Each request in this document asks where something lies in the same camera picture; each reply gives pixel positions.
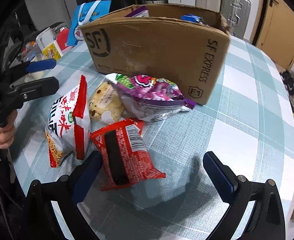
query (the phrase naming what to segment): purple snack bag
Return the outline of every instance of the purple snack bag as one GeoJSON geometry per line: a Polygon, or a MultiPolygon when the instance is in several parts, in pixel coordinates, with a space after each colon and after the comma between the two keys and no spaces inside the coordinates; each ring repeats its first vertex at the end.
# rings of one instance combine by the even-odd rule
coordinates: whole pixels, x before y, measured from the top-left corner
{"type": "Polygon", "coordinates": [[[118,92],[126,109],[144,121],[158,121],[180,111],[190,111],[195,103],[186,100],[178,86],[164,78],[146,75],[128,77],[112,73],[106,75],[118,92]]]}
{"type": "Polygon", "coordinates": [[[127,14],[125,17],[149,17],[149,11],[146,6],[141,6],[127,14]]]}

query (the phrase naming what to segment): doraemon bag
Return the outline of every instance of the doraemon bag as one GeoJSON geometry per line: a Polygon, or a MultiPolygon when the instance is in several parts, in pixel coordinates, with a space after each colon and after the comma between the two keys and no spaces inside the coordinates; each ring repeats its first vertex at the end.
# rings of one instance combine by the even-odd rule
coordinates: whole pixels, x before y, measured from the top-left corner
{"type": "Polygon", "coordinates": [[[85,25],[86,23],[92,22],[101,16],[109,13],[111,1],[100,1],[83,3],[78,5],[72,18],[71,28],[69,30],[67,45],[75,46],[78,41],[83,41],[84,37],[81,30],[78,28],[79,25],[85,25]]]}

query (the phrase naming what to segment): gray suitcase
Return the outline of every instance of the gray suitcase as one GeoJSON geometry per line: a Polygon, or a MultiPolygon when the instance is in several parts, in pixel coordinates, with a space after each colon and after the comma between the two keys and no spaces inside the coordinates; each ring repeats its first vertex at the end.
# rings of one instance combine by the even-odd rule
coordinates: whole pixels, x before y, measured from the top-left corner
{"type": "Polygon", "coordinates": [[[230,26],[230,34],[243,39],[248,23],[251,3],[249,0],[221,0],[220,13],[230,26]]]}

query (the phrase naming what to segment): human hand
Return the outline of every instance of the human hand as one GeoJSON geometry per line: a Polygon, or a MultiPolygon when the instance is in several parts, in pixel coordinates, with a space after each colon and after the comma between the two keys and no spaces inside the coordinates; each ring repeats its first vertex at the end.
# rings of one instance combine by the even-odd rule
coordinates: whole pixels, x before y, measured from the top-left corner
{"type": "Polygon", "coordinates": [[[14,121],[17,117],[17,110],[14,110],[7,117],[7,125],[4,128],[0,127],[0,149],[6,149],[14,141],[15,126],[14,121]]]}

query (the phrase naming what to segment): table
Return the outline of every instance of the table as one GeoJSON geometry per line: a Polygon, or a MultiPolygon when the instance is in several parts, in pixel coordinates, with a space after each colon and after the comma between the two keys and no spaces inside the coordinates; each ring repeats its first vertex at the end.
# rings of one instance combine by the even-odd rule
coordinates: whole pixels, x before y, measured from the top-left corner
{"type": "MultiPolygon", "coordinates": [[[[50,105],[76,86],[81,74],[89,95],[104,79],[94,70],[84,43],[44,74],[59,80],[57,94],[28,102],[19,111],[11,152],[25,194],[32,180],[55,181],[81,163],[69,155],[62,167],[50,168],[44,135],[50,105]]],[[[92,122],[92,131],[99,127],[92,122]]],[[[227,209],[202,166],[209,150],[236,175],[257,182],[272,178],[286,217],[294,190],[294,121],[280,75],[260,49],[232,37],[207,105],[150,124],[143,139],[155,167],[167,177],[101,192],[102,169],[78,204],[100,239],[206,239],[227,209]]],[[[91,143],[88,152],[93,149],[91,143]]],[[[252,207],[250,203],[234,239],[241,235],[252,207]]],[[[72,239],[55,203],[54,209],[66,237],[72,239]]]]}

